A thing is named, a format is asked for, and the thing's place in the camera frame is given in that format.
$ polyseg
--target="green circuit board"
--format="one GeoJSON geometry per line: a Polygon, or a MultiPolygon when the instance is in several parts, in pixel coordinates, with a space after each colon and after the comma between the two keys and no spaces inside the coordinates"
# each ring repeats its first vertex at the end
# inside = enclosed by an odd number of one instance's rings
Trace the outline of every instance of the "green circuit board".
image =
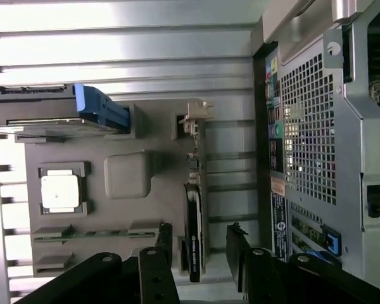
{"type": "Polygon", "coordinates": [[[323,247],[326,243],[326,237],[323,235],[323,233],[312,228],[307,223],[294,216],[291,216],[291,225],[306,237],[308,237],[310,240],[312,240],[315,244],[323,247]]]}
{"type": "Polygon", "coordinates": [[[293,240],[293,243],[299,247],[304,252],[312,251],[313,249],[308,245],[306,242],[304,242],[302,239],[300,239],[298,236],[296,236],[294,233],[291,233],[291,237],[293,240]]]}

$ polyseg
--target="silver chassis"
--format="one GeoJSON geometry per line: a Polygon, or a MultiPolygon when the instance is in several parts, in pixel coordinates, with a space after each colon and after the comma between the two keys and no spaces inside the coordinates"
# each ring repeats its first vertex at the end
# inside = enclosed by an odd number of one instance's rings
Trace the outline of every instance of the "silver chassis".
{"type": "MultiPolygon", "coordinates": [[[[367,186],[380,185],[380,108],[369,96],[367,27],[379,12],[380,0],[376,0],[351,24],[353,81],[344,85],[341,67],[323,68],[324,76],[333,77],[336,204],[286,188],[290,202],[318,215],[326,225],[341,233],[343,269],[378,288],[380,218],[368,216],[367,186]]],[[[335,31],[335,38],[341,39],[338,30],[335,31]]],[[[323,54],[326,61],[327,45],[324,47],[323,35],[294,60],[279,65],[279,79],[318,54],[323,54]]],[[[289,214],[295,213],[289,204],[289,214]]],[[[309,219],[306,222],[317,225],[309,219]]],[[[309,245],[320,249],[314,242],[309,245]]]]}

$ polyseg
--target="ventilation grille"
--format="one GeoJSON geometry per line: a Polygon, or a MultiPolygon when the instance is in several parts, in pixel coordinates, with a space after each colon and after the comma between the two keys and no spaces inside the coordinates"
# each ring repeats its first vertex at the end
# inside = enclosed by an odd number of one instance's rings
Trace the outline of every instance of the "ventilation grille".
{"type": "Polygon", "coordinates": [[[291,206],[291,209],[293,209],[294,211],[312,219],[313,221],[317,222],[318,224],[322,224],[322,218],[320,218],[319,216],[315,215],[314,213],[308,211],[307,209],[297,205],[296,203],[293,203],[291,201],[288,200],[288,204],[289,206],[291,206]]]}
{"type": "Polygon", "coordinates": [[[281,79],[287,186],[336,205],[333,76],[319,54],[281,79]]]}

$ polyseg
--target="warning label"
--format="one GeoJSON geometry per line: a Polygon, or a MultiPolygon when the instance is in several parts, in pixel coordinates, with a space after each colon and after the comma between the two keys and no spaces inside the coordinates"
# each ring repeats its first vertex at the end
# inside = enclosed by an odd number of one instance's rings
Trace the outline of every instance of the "warning label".
{"type": "Polygon", "coordinates": [[[288,260],[286,199],[272,193],[273,252],[283,262],[288,260]]]}
{"type": "Polygon", "coordinates": [[[270,185],[272,192],[280,194],[281,196],[286,195],[286,183],[282,179],[278,179],[276,177],[270,178],[270,185]]]}

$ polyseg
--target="blue connector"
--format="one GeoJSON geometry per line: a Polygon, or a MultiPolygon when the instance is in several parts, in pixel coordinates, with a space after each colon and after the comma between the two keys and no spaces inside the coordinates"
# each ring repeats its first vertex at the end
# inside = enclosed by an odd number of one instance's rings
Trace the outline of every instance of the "blue connector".
{"type": "Polygon", "coordinates": [[[327,225],[321,225],[322,233],[326,239],[326,249],[333,255],[342,255],[342,235],[327,225]]]}
{"type": "Polygon", "coordinates": [[[107,126],[111,123],[121,130],[130,129],[129,111],[114,101],[106,94],[82,84],[75,84],[75,96],[77,111],[81,114],[93,114],[97,116],[97,123],[107,126]]]}
{"type": "Polygon", "coordinates": [[[320,258],[321,260],[330,263],[334,266],[337,266],[339,268],[342,268],[342,263],[340,260],[338,260],[335,256],[332,256],[326,251],[317,251],[317,250],[308,250],[305,253],[308,253],[309,255],[313,255],[317,258],[320,258]]]}

